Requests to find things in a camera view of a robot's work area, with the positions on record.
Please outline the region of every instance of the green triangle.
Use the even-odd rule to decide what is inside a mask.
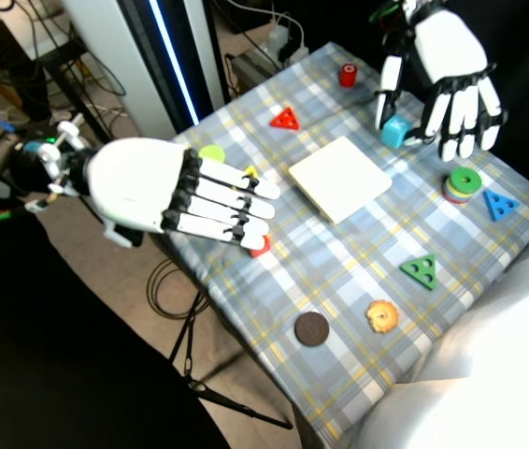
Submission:
[[[428,254],[418,259],[410,260],[400,268],[411,278],[414,278],[429,290],[435,290],[436,275],[434,254]]]

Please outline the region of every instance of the tablecloth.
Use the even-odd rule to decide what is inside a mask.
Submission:
[[[337,82],[347,62],[358,66],[353,88]],[[233,245],[170,237],[196,280],[330,447],[349,445],[354,424],[529,244],[529,181],[479,149],[469,159],[443,163],[436,145],[384,147],[370,102],[378,80],[373,69],[329,43],[175,139],[196,149],[221,145],[226,163],[255,165],[259,176],[279,184],[269,253],[252,259]],[[301,129],[269,126],[288,106]],[[406,118],[420,117],[422,105],[412,95],[402,95],[398,106]],[[384,170],[393,186],[331,225],[287,170],[341,136]],[[459,165],[473,167],[484,187],[521,205],[494,223],[482,196],[451,204],[441,185]],[[399,269],[428,253],[436,257],[434,291]],[[373,332],[365,317],[377,299],[399,311],[398,327],[387,334]],[[321,346],[307,347],[294,335],[294,321],[305,311],[329,322]]]

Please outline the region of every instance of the yellow triangle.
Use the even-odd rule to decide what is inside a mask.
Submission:
[[[246,173],[249,176],[253,176],[254,178],[258,178],[258,174],[256,173],[255,166],[248,166],[248,168],[244,170],[244,173]]]

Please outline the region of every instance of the blue cube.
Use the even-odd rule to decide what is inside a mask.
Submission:
[[[390,148],[398,149],[404,143],[404,137],[412,124],[404,117],[394,115],[380,132],[380,141]]]

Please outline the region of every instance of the tripod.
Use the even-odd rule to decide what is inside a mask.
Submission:
[[[250,418],[260,419],[261,421],[265,421],[275,426],[279,426],[279,427],[283,427],[287,429],[293,428],[292,424],[290,423],[285,423],[283,421],[279,421],[277,419],[271,418],[264,414],[257,413],[246,405],[242,405],[233,400],[230,400],[229,398],[217,393],[216,391],[211,390],[204,383],[197,381],[192,377],[193,323],[196,319],[196,308],[198,307],[198,303],[200,302],[200,297],[201,297],[201,293],[198,292],[196,294],[196,298],[194,299],[192,306],[190,307],[190,311],[188,312],[188,317],[183,322],[183,327],[181,328],[181,331],[179,332],[179,335],[178,335],[178,339],[176,340],[175,345],[173,346],[173,351],[171,352],[171,356],[169,356],[169,360],[171,361],[171,363],[173,363],[176,355],[178,354],[179,347],[181,346],[181,342],[183,341],[183,337],[185,336],[186,331],[187,331],[188,332],[188,342],[187,342],[187,347],[186,347],[186,360],[183,365],[183,380],[188,384],[190,389],[199,398],[208,400],[210,402],[214,402],[215,404],[219,404],[222,407],[235,410],[236,412],[244,413]]]

